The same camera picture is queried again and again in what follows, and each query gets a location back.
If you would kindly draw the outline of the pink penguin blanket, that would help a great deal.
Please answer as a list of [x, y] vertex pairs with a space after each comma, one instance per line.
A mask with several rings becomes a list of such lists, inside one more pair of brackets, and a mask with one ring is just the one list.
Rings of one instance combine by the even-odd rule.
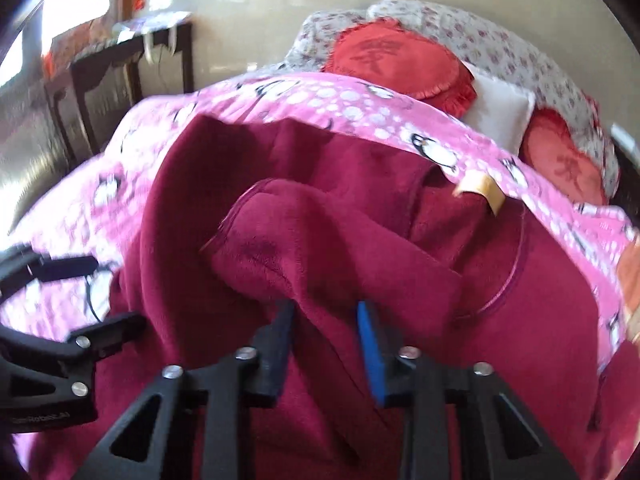
[[[56, 256], [92, 252], [110, 266], [99, 282], [111, 289], [140, 231], [160, 166], [178, 136], [201, 115], [228, 125], [292, 119], [381, 143], [427, 159], [451, 184], [454, 196], [480, 196], [493, 214], [510, 200], [522, 203], [591, 288], [599, 310], [599, 366], [608, 366], [622, 344], [633, 344], [625, 335], [625, 306], [615, 268], [625, 252], [637, 247], [638, 238], [620, 210], [575, 206], [533, 169], [457, 119], [346, 76], [299, 74], [221, 82], [192, 96], [147, 99], [130, 110], [101, 155], [38, 200], [11, 234], [11, 242], [29, 243]], [[79, 285], [64, 283], [30, 286], [6, 305], [1, 318], [16, 330], [58, 339], [104, 314], [117, 314], [111, 295], [86, 307]], [[16, 440], [29, 473], [32, 448], [42, 435]]]

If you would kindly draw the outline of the dark red fleece garment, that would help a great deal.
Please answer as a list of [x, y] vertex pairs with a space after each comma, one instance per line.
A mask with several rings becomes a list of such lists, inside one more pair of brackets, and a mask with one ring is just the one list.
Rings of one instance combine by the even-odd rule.
[[43, 434], [29, 470], [67, 479], [166, 364], [212, 364], [298, 304], [288, 381], [253, 415], [261, 479], [393, 479], [402, 417], [373, 401], [360, 301], [438, 362], [490, 363], [584, 479], [630, 453], [639, 357], [598, 364], [586, 279], [520, 202], [454, 196], [427, 159], [292, 119], [195, 117], [154, 179], [111, 288], [150, 329], [96, 376], [93, 424]]

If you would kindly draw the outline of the floral bed pillow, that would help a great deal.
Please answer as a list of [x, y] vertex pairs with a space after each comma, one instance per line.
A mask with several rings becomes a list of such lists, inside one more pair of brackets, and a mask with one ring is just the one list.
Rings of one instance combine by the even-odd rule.
[[463, 61], [535, 92], [538, 105], [563, 117], [576, 148], [601, 170], [605, 196], [614, 196], [620, 165], [611, 137], [602, 131], [597, 102], [549, 55], [479, 15], [420, 0], [380, 0], [366, 10], [314, 12], [303, 21], [284, 64], [290, 70], [318, 72], [343, 30], [379, 18], [392, 18], [443, 44]]

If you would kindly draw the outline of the large red heart cushion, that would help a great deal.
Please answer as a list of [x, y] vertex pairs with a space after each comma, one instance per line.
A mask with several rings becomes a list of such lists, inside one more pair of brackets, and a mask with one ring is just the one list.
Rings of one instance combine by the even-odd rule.
[[452, 51], [391, 18], [341, 32], [322, 70], [410, 96], [455, 118], [477, 99], [474, 76]]

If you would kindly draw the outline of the white square pillow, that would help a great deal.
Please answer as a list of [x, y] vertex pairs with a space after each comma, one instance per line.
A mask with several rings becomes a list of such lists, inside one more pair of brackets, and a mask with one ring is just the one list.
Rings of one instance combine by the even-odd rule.
[[464, 66], [473, 76], [476, 99], [462, 122], [517, 155], [535, 110], [535, 93], [471, 63], [464, 62]]

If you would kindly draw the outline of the small red heart cushion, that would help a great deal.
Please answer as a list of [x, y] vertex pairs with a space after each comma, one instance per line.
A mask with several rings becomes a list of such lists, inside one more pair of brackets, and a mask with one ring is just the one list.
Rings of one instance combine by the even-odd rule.
[[576, 148], [567, 123], [555, 110], [534, 110], [520, 156], [573, 203], [608, 204], [600, 169]]

